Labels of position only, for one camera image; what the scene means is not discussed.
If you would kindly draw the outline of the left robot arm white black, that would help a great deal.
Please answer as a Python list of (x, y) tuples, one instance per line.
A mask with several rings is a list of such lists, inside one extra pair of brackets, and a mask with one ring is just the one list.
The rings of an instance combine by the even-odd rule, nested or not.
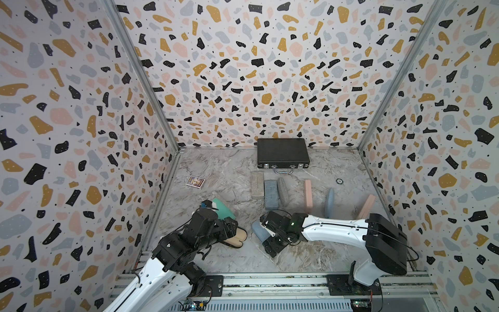
[(204, 289), (206, 273), (194, 263), (196, 255), (233, 238), (238, 222), (223, 220), (202, 209), (180, 229), (164, 236), (135, 279), (106, 311), (167, 311), (191, 294)]

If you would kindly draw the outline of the grey case mint lining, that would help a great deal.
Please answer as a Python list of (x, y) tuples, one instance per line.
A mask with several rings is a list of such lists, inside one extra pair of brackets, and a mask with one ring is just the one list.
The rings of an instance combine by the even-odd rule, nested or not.
[(264, 180), (265, 209), (279, 209), (279, 191), (277, 180)]

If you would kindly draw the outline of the closed pink glasses case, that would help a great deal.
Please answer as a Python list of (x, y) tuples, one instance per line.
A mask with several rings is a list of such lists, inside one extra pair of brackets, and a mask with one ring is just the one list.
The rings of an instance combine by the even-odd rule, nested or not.
[(357, 219), (366, 219), (369, 217), (372, 207), (376, 202), (377, 196), (370, 194), (366, 199), (362, 209), (360, 210)]

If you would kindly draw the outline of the black ribbed briefcase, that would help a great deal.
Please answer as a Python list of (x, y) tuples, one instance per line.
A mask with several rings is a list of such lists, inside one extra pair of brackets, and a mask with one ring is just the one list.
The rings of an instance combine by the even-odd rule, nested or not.
[(308, 168), (310, 157), (304, 139), (259, 139), (257, 167), (262, 169)]

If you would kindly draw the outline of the pink glasses case grey lining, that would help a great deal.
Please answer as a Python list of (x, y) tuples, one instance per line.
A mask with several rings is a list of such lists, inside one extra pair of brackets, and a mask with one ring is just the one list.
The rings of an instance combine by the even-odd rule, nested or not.
[(313, 209), (313, 190), (311, 180), (306, 179), (304, 181), (305, 187), (305, 212), (310, 214)]

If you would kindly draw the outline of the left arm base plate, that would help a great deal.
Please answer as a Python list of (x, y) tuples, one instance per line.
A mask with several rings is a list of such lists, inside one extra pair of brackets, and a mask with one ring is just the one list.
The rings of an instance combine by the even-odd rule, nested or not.
[(198, 279), (192, 284), (190, 297), (221, 297), (224, 288), (223, 275), (211, 275)]

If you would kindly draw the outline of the aluminium front rail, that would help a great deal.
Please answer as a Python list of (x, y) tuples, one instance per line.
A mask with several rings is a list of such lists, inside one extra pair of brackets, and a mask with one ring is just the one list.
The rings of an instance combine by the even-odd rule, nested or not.
[[(224, 276), (221, 297), (190, 297), (167, 311), (444, 311), (424, 272), (382, 276), (381, 295), (330, 296), (326, 275), (316, 273), (218, 273)], [(137, 274), (118, 278), (111, 303)]]

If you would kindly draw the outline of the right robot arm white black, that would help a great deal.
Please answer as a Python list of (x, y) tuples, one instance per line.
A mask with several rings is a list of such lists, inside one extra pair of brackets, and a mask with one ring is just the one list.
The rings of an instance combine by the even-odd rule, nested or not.
[(267, 233), (262, 244), (271, 257), (300, 242), (333, 242), (362, 250), (361, 258), (353, 261), (350, 269), (351, 280), (358, 284), (371, 286), (383, 275), (408, 273), (407, 235), (380, 214), (371, 213), (359, 220), (335, 220), (269, 211), (258, 223)]

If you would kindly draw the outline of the mint green glasses case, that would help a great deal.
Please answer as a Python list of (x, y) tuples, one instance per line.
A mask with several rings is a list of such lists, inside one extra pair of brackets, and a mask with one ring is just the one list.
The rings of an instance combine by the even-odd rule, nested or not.
[(221, 200), (214, 198), (212, 201), (212, 208), (216, 211), (218, 218), (225, 220), (226, 218), (236, 219), (235, 214), (229, 209)]

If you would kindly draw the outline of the blue case with pink glasses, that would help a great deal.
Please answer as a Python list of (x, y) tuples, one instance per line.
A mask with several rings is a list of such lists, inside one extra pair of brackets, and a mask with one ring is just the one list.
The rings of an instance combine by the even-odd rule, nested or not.
[(252, 230), (256, 237), (264, 243), (269, 237), (271, 237), (270, 233), (266, 230), (265, 227), (261, 225), (261, 223), (257, 220), (252, 224)]

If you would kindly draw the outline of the black case beige lining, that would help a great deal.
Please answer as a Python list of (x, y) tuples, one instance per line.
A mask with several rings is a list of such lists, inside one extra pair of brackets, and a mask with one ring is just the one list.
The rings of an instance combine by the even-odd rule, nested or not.
[(237, 228), (236, 234), (234, 237), (230, 239), (226, 239), (222, 242), (222, 244), (231, 247), (231, 248), (242, 248), (244, 241), (246, 241), (248, 237), (247, 231), (242, 229), (241, 227)]

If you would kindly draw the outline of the beige case with brown glasses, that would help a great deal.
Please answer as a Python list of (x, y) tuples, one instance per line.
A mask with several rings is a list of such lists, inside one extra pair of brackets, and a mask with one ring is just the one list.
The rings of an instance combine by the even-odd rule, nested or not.
[(278, 193), (279, 193), (279, 199), (281, 201), (281, 205), (283, 207), (287, 207), (287, 205), (290, 202), (290, 196), (288, 194), (288, 188), (285, 183), (284, 178), (279, 178), (278, 179)]

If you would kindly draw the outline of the playing card box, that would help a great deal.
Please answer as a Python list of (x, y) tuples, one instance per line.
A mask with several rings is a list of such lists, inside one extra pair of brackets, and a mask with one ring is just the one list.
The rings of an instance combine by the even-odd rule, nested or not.
[(201, 189), (205, 183), (204, 178), (190, 176), (185, 183), (188, 187), (194, 187), (196, 189)]

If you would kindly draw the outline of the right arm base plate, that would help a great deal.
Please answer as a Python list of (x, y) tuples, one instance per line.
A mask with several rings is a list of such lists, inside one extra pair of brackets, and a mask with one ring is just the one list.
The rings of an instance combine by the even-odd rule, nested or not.
[(326, 275), (326, 287), (330, 296), (370, 296), (381, 295), (381, 284), (376, 280), (371, 286), (357, 283), (348, 274)]

